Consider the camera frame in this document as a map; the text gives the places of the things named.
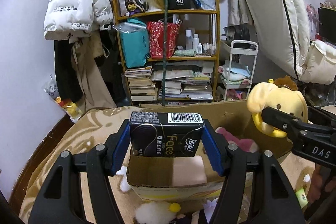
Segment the person's right hand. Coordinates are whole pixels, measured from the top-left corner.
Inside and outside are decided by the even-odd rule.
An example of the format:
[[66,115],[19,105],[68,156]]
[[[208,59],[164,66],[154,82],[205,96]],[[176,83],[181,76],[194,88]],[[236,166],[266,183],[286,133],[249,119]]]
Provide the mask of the person's right hand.
[[[323,178],[320,175],[321,166],[319,164],[315,165],[315,170],[311,177],[311,184],[307,194],[307,200],[309,203],[313,203],[318,200],[321,196],[321,191],[323,189]],[[335,177],[324,187],[325,192],[332,192],[335,188]]]

